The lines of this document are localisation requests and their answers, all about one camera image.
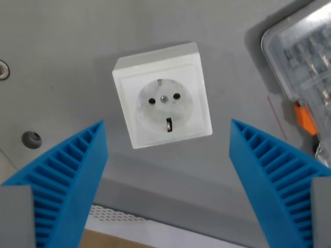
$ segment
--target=gray metal panel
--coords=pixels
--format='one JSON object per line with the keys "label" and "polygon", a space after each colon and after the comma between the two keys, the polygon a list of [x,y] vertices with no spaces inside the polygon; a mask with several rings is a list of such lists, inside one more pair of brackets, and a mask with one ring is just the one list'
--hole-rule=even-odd
{"label": "gray metal panel", "polygon": [[311,184],[311,213],[314,248],[331,247],[331,177],[314,178]]}
{"label": "gray metal panel", "polygon": [[0,220],[0,247],[36,247],[30,186],[0,187]]}
{"label": "gray metal panel", "polygon": [[[254,58],[255,47],[249,47],[260,47],[254,36],[264,31],[259,23],[292,2],[2,1],[0,59],[11,76],[0,82],[0,149],[21,168],[105,119],[110,160],[97,203],[267,247],[229,159],[230,120],[305,145],[292,104],[283,100],[265,60]],[[295,1],[291,9],[305,2]],[[112,79],[117,59],[188,41],[196,42],[201,54],[213,135],[133,150]],[[41,136],[39,149],[21,143],[29,130]]]}

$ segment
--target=clear plastic box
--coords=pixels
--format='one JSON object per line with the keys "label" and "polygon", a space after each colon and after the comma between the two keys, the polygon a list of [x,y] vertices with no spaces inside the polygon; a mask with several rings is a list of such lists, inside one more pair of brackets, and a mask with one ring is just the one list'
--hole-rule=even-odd
{"label": "clear plastic box", "polygon": [[308,107],[331,165],[331,2],[316,0],[280,22],[261,46],[285,95]]}

